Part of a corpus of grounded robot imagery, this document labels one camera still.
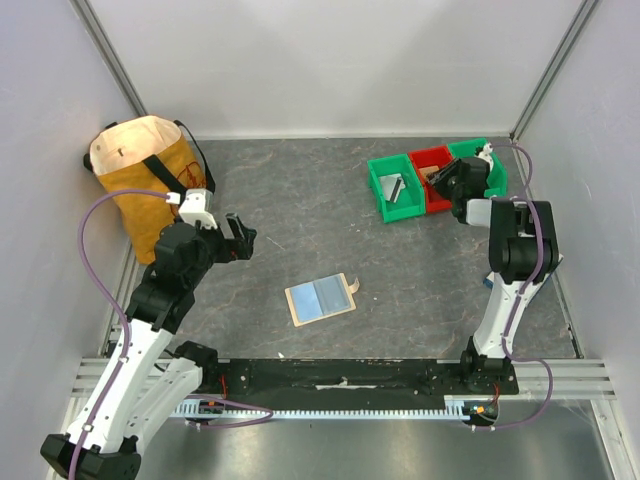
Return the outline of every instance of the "white wall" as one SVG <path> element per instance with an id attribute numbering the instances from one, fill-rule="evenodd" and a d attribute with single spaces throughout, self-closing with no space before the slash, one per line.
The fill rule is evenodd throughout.
<path id="1" fill-rule="evenodd" d="M 81 157 L 133 114 L 68 1 L 5 4 L 0 45 L 0 476 L 37 479 L 106 313 L 76 254 L 78 220 L 102 193 Z M 113 286 L 124 232 L 112 206 L 95 217 L 89 255 Z"/>
<path id="2" fill-rule="evenodd" d="M 506 133 L 580 0 L 92 0 L 200 137 Z"/>
<path id="3" fill-rule="evenodd" d="M 640 3 L 601 2 L 522 144 L 553 202 L 578 338 L 606 360 L 636 448 L 640 398 Z"/>

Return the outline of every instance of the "beige bag lining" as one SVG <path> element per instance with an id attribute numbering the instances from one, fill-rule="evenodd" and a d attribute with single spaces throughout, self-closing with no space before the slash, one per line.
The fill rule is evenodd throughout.
<path id="1" fill-rule="evenodd" d="M 141 162 L 176 143 L 181 135 L 176 124 L 153 115 L 115 125 L 91 142 L 93 172 L 105 175 Z"/>

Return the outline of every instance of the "white toothed strip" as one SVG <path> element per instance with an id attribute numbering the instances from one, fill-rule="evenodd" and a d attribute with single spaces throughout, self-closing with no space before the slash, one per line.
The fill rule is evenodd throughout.
<path id="1" fill-rule="evenodd" d="M 468 420 L 462 413 L 464 402 L 446 400 L 444 410 L 276 410 L 274 419 L 300 420 Z M 197 413 L 199 400 L 185 400 L 171 414 L 173 418 L 252 418 L 262 417 L 264 412 L 258 410 L 227 410 L 220 414 Z"/>

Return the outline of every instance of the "gray floor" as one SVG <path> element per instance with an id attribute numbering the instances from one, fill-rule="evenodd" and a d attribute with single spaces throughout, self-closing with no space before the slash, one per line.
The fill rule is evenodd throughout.
<path id="1" fill-rule="evenodd" d="M 488 231 L 449 213 L 385 225 L 367 186 L 367 160 L 451 140 L 203 142 L 217 210 L 237 212 L 258 238 L 251 261 L 212 268 L 174 346 L 191 339 L 225 357 L 458 358 L 489 298 Z M 512 152 L 498 154 L 517 189 Z M 340 272 L 361 282 L 357 310 L 295 328 L 284 289 Z M 574 356 L 551 282 L 514 348 Z"/>
<path id="2" fill-rule="evenodd" d="M 502 402 L 505 422 L 537 404 Z M 138 480 L 613 480 L 589 402 L 553 403 L 526 428 L 471 433 L 420 420 L 273 421 L 203 431 L 169 420 Z"/>

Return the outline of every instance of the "plastic container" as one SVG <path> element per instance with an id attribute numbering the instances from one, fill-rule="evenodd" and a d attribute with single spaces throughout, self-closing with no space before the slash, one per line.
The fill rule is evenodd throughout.
<path id="1" fill-rule="evenodd" d="M 392 203 L 385 200 L 378 178 L 394 173 L 402 175 L 405 188 L 400 192 L 398 200 Z M 376 198 L 384 223 L 417 217 L 426 212 L 424 190 L 406 154 L 369 160 L 369 187 Z"/>
<path id="2" fill-rule="evenodd" d="M 478 147 L 484 147 L 487 143 L 486 138 L 475 138 L 464 142 L 450 143 L 447 145 L 449 151 L 454 158 L 474 157 Z M 493 169 L 487 178 L 489 188 L 484 191 L 486 198 L 499 196 L 504 197 L 507 194 L 507 171 L 498 159 L 495 153 L 491 154 L 493 158 Z"/>
<path id="3" fill-rule="evenodd" d="M 418 175 L 418 180 L 422 184 L 424 189 L 424 198 L 427 206 L 427 213 L 442 212 L 443 210 L 451 209 L 451 202 L 445 200 L 436 192 L 435 188 L 429 185 L 420 176 L 418 171 L 420 168 L 437 166 L 439 168 L 444 167 L 453 160 L 453 156 L 449 152 L 446 145 L 440 147 L 428 148 L 426 150 L 416 150 L 415 152 L 409 152 L 409 159 L 411 164 Z"/>

